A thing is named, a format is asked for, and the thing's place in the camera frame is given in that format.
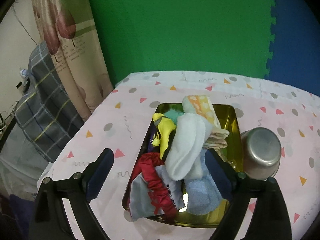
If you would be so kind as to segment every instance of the metal tray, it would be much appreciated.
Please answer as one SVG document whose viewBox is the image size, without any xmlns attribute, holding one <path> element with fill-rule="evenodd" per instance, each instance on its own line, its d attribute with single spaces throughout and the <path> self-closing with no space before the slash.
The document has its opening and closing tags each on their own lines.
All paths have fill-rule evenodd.
<svg viewBox="0 0 320 240">
<path fill-rule="evenodd" d="M 181 111 L 183 110 L 182 104 L 164 103 L 158 106 L 158 108 L 156 109 L 156 113 L 165 113 L 170 108 L 181 110 Z M 235 170 L 237 172 L 243 171 L 243 150 L 241 145 L 241 137 L 240 137 L 240 131 L 239 131 L 239 126 L 236 118 L 235 109 L 229 105 L 216 105 L 216 104 L 213 104 L 213 108 L 219 119 L 221 128 L 224 128 L 230 132 L 230 135 L 226 139 L 228 146 L 225 149 L 223 149 L 221 153 L 227 157 L 228 161 L 236 162 Z M 150 123 L 149 129 L 142 143 L 137 160 L 140 158 L 142 154 L 147 152 L 148 141 L 151 133 L 150 128 L 152 124 L 153 124 L 153 121 L 151 121 Z M 184 185 L 182 186 L 182 190 L 183 190 L 183 193 L 185 194 L 186 192 L 185 192 Z M 129 207 L 127 205 L 129 193 L 130 193 L 130 184 L 128 183 L 127 189 L 122 199 L 122 206 L 125 210 L 129 210 Z M 214 211 L 206 215 L 196 216 L 196 215 L 189 214 L 186 211 L 178 212 L 178 215 L 173 222 L 166 222 L 163 219 L 161 219 L 160 216 L 153 216 L 148 218 L 154 221 L 158 221 L 165 224 L 176 225 L 176 226 L 184 226 L 184 227 L 192 227 L 192 228 L 216 228 L 219 225 L 222 217 L 224 216 L 227 208 L 228 208 L 228 201 L 222 200 L 220 205 Z"/>
</svg>

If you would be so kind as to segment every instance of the metal cup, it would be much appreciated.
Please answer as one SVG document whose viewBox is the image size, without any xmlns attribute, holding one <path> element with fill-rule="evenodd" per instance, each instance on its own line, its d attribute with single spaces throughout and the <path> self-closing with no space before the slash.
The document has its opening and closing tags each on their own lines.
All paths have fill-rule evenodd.
<svg viewBox="0 0 320 240">
<path fill-rule="evenodd" d="M 281 144 L 271 130 L 256 127 L 241 134 L 244 150 L 244 172 L 250 178 L 273 177 L 280 166 Z"/>
</svg>

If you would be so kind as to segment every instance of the beige curtain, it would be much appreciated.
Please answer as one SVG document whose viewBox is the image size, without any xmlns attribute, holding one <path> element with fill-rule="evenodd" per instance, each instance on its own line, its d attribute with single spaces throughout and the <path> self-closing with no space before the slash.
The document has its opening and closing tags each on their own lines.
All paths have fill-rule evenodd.
<svg viewBox="0 0 320 240">
<path fill-rule="evenodd" d="M 89 0 L 32 0 L 32 5 L 61 82 L 87 120 L 113 90 Z"/>
</svg>

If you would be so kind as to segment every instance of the blue foam mat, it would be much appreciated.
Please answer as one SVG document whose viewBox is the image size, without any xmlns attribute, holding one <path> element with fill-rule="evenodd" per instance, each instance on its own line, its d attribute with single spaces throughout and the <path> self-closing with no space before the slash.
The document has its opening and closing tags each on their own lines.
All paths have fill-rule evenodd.
<svg viewBox="0 0 320 240">
<path fill-rule="evenodd" d="M 320 96 L 320 24 L 304 0 L 276 0 L 271 14 L 275 42 L 265 79 L 292 85 Z"/>
</svg>

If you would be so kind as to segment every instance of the table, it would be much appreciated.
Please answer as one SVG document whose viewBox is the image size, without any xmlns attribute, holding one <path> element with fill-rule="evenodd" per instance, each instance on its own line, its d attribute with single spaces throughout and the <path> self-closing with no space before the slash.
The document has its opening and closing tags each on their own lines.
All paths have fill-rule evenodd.
<svg viewBox="0 0 320 240">
<path fill-rule="evenodd" d="M 261 126 L 279 137 L 282 157 L 275 178 L 287 204 L 293 239 L 300 239 L 320 210 L 320 98 L 276 82 L 209 72 L 132 73 L 98 106 L 46 176 L 69 178 L 95 161 L 104 148 L 110 148 L 114 165 L 90 206 L 112 240 L 209 239 L 214 229 L 177 227 L 148 219 L 132 222 L 121 205 L 156 107 L 182 102 L 186 95 L 203 94 L 214 104 L 235 108 L 240 132 Z M 64 204 L 75 237 L 83 239 L 70 203 Z M 251 199 L 236 239 L 244 237 L 254 206 L 255 199 Z"/>
</svg>

